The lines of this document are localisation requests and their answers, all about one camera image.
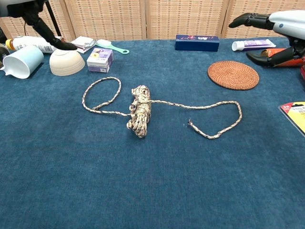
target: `rope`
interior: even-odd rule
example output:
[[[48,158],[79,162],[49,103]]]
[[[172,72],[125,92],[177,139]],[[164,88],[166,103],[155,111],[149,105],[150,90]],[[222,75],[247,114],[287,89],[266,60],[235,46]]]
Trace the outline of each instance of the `rope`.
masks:
[[[87,107],[87,105],[85,103],[85,98],[86,98],[88,91],[91,88],[93,88],[96,84],[98,84],[102,81],[105,81],[105,80],[116,80],[119,83],[118,91],[116,92],[116,94],[114,95],[114,97],[111,100],[109,100],[105,103],[102,103],[94,108]],[[216,135],[210,136],[210,135],[205,134],[198,127],[196,127],[191,120],[189,120],[188,124],[197,133],[199,133],[200,135],[202,135],[203,137],[206,137],[208,139],[219,138],[224,132],[235,127],[241,121],[241,119],[243,117],[242,109],[241,109],[239,103],[236,101],[221,101],[221,102],[209,105],[209,106],[186,106],[183,104],[171,103],[168,101],[151,100],[150,91],[149,91],[148,87],[145,85],[139,85],[137,88],[132,89],[132,94],[135,97],[135,99],[134,99],[133,103],[129,106],[129,110],[130,110],[129,114],[125,114],[125,113],[118,112],[118,111],[99,110],[103,106],[107,106],[107,105],[111,104],[116,99],[116,97],[119,95],[119,93],[121,91],[121,87],[122,87],[122,84],[118,78],[115,78],[115,77],[102,78],[102,79],[92,83],[87,88],[87,90],[85,91],[85,93],[82,97],[82,105],[86,110],[93,112],[93,113],[97,113],[97,114],[117,114],[117,115],[121,115],[121,116],[131,116],[131,119],[127,123],[127,128],[132,129],[139,138],[145,137],[147,135],[147,125],[151,118],[152,103],[167,104],[167,105],[171,105],[171,106],[178,106],[178,107],[183,107],[186,109],[196,109],[196,110],[209,109],[209,108],[213,108],[213,107],[216,107],[216,106],[219,106],[222,104],[235,104],[238,108],[238,113],[239,113],[238,119],[236,120],[235,123],[233,123],[232,125],[230,125],[229,127],[225,128],[225,129],[219,131]]]

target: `woven partition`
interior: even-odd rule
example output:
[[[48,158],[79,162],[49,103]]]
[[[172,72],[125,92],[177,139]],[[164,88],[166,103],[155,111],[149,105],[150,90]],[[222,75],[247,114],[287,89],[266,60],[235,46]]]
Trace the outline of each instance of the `woven partition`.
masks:
[[[146,39],[144,0],[66,0],[76,36]]]
[[[74,40],[75,34],[64,1],[51,0],[50,5],[52,7],[59,29],[61,31],[61,35],[67,41]],[[43,12],[39,13],[39,16],[50,27],[53,33],[57,35],[53,22],[49,15],[48,9],[45,5]],[[11,17],[1,18],[0,27],[4,31],[7,38],[24,36],[24,20],[22,18],[11,18]],[[26,34],[29,36],[40,36],[31,26],[28,25],[26,25]]]
[[[278,33],[254,27],[228,27],[234,18],[243,13],[253,12],[268,14],[283,10],[304,10],[305,0],[230,0],[224,20],[223,38],[251,38],[280,36]]]
[[[227,0],[147,0],[148,38],[220,36],[227,4]]]

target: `blue table surface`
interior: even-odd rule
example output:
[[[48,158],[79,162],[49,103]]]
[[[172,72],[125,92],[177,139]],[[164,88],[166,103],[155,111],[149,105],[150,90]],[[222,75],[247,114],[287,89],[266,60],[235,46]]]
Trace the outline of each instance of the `blue table surface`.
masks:
[[[278,48],[286,38],[269,38]],[[218,52],[175,51],[174,41],[113,42],[108,73],[85,66],[55,76],[50,55],[26,80],[0,75],[0,228],[305,228],[305,138],[278,106],[305,101],[299,68],[266,69],[221,39]],[[82,54],[87,60],[91,51]],[[260,76],[252,90],[213,83],[208,67],[237,61]],[[108,111],[129,112],[131,89],[186,105],[236,100],[242,121],[216,140],[210,135],[238,118],[234,105],[186,110],[152,105],[148,135],[126,128],[128,117],[86,111],[87,87],[118,77],[122,91]],[[88,94],[94,107],[111,99],[116,81]]]

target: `robotic hand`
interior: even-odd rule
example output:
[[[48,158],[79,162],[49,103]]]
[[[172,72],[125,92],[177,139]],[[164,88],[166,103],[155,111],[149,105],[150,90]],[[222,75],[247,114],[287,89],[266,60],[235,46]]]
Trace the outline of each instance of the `robotic hand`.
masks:
[[[62,42],[55,38],[53,32],[38,16],[42,12],[44,3],[48,0],[0,0],[0,17],[22,17],[24,21],[47,42],[57,49],[76,50],[74,44]]]
[[[233,20],[229,28],[241,25],[253,26],[265,30],[273,30],[289,40],[288,49],[271,57],[255,55],[247,52],[247,57],[255,64],[275,67],[293,59],[304,58],[305,55],[305,10],[279,11],[272,14],[245,13]]]

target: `woven coaster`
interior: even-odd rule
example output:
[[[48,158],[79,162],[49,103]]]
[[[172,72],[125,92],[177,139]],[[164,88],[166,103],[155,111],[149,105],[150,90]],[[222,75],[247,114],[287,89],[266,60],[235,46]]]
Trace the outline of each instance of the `woven coaster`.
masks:
[[[259,82],[258,73],[253,68],[235,61],[213,63],[208,75],[214,83],[234,90],[248,90]]]

